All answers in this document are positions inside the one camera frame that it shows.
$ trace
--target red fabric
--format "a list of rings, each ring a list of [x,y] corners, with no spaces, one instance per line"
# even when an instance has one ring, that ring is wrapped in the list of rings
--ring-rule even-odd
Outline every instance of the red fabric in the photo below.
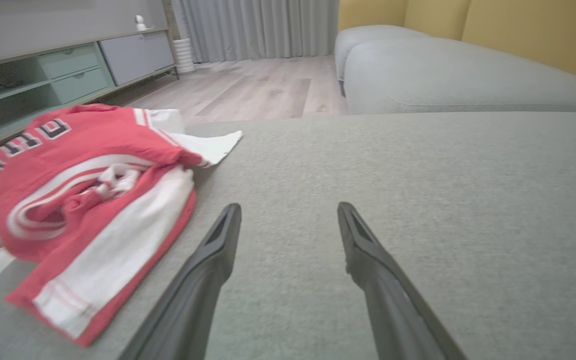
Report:
[[[59,119],[70,128],[61,136],[48,138],[38,129],[57,127]],[[66,269],[71,262],[99,234],[105,225],[131,201],[145,194],[168,170],[178,164],[194,166],[202,162],[202,157],[182,146],[173,145],[153,129],[138,125],[131,107],[117,107],[103,104],[75,105],[73,107],[48,112],[30,123],[25,132],[41,141],[41,145],[28,148],[25,139],[17,137],[11,145],[23,151],[10,155],[10,150],[0,148],[0,238],[3,246],[14,256],[32,262],[41,262],[36,269],[6,300],[20,306],[50,325],[32,303],[42,287]],[[40,231],[63,229],[63,232],[50,239],[29,239],[14,235],[10,230],[9,214],[24,199],[35,194],[63,171],[69,170],[87,160],[104,155],[131,155],[149,162],[148,168],[139,178],[134,189],[119,198],[105,201],[90,187],[99,185],[95,179],[75,184],[64,194],[39,205],[26,216],[30,221],[46,222]],[[65,184],[80,176],[86,176],[103,168],[88,168],[61,181],[53,191],[46,193],[32,203],[47,199],[56,194]],[[93,317],[86,330],[75,339],[80,346],[88,346],[108,325],[121,305],[132,294],[146,273],[162,257],[178,237],[190,218],[195,205],[195,192],[190,194],[183,211],[172,231],[136,276],[112,301],[107,303]],[[50,225],[57,221],[64,225]],[[20,225],[23,230],[31,227]]]

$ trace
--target white planter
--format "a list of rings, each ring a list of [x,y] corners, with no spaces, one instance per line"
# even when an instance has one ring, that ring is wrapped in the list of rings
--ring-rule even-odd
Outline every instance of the white planter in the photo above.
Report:
[[[193,51],[190,48],[190,39],[176,39],[172,41],[176,53],[176,71],[179,74],[188,74],[195,71]]]

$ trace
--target curtain fold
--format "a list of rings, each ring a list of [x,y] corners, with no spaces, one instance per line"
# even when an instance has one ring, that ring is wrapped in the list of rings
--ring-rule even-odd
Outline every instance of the curtain fold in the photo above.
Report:
[[[328,55],[339,0],[180,1],[195,62]]]

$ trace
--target gray couch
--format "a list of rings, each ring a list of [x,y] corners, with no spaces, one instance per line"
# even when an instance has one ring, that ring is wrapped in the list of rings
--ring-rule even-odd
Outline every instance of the gray couch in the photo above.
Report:
[[[339,32],[350,114],[576,112],[576,76],[463,41],[378,25]]]
[[[336,208],[353,203],[472,360],[576,359],[576,112],[443,112],[206,123],[243,130],[195,173],[180,238],[90,348],[7,305],[0,360],[114,360],[222,208],[240,203],[206,360],[374,360]]]

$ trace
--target drawer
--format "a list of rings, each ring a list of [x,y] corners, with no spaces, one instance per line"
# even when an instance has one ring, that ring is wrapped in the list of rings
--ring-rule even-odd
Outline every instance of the drawer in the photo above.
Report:
[[[92,94],[108,87],[106,76],[100,68],[85,71],[52,83],[61,104]]]
[[[95,46],[89,44],[40,55],[39,64],[50,79],[55,79],[76,71],[99,66],[99,59]]]

